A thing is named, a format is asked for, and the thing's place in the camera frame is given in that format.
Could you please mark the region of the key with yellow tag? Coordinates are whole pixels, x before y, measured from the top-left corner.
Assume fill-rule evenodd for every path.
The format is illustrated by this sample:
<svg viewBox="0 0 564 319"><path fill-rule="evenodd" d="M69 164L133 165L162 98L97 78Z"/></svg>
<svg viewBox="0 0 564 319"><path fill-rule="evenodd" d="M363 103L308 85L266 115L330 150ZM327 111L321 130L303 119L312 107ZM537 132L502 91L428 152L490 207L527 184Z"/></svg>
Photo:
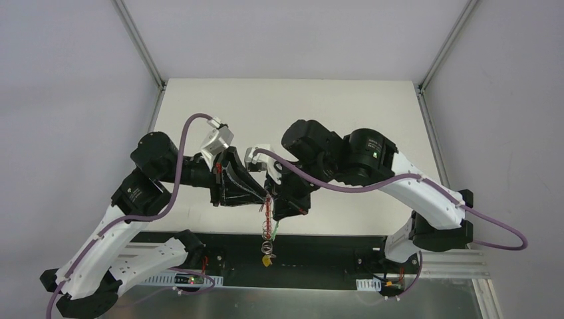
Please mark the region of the key with yellow tag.
<svg viewBox="0 0 564 319"><path fill-rule="evenodd" d="M271 255L263 255L261 258L261 263L264 267L269 267L273 264Z"/></svg>

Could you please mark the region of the key with green tag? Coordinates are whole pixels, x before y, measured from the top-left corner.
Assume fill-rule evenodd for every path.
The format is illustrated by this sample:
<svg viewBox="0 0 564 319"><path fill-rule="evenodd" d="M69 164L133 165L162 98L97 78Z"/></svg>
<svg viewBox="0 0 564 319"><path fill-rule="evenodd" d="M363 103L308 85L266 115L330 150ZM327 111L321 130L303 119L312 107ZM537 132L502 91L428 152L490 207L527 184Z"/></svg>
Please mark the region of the key with green tag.
<svg viewBox="0 0 564 319"><path fill-rule="evenodd" d="M274 240L275 240L276 235L277 235L278 228L279 228L279 221L276 221L276 222L275 222L275 225L274 225L274 227L273 227L273 229L272 229L272 231L271 231L270 241L274 241Z"/></svg>

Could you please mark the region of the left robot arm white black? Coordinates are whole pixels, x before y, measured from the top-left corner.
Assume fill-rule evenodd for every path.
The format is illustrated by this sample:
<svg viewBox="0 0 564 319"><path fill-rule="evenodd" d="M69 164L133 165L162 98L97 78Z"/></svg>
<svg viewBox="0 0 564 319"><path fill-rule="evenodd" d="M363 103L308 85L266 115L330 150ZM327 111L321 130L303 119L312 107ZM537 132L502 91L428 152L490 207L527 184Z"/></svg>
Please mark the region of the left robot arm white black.
<svg viewBox="0 0 564 319"><path fill-rule="evenodd" d="M112 195L92 235L65 266L41 275L52 294L48 309L64 318L98 318L133 286L163 270L204 267L204 244L189 230L131 261L118 256L171 210L181 185L208 189L215 206L264 202L266 191L244 168L231 139L227 128L216 129L199 153L185 156L167 134L146 134L130 156L135 169Z"/></svg>

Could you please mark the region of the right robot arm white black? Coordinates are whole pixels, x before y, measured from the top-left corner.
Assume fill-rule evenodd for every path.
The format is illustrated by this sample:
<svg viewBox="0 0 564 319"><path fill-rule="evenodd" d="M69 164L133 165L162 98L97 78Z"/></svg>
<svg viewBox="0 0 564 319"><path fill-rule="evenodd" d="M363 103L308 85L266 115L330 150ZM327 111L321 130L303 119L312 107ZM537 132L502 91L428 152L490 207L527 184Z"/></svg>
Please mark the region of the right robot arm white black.
<svg viewBox="0 0 564 319"><path fill-rule="evenodd" d="M340 136L316 120L297 120L283 134L289 162L266 146L251 148L246 161L267 172L265 188L274 199L274 218L306 214L312 192L378 190L411 208L407 222L384 240L378 265L394 272L418 251L445 252L471 243L474 226L465 205L473 195L452 191L426 177L396 144L369 128Z"/></svg>

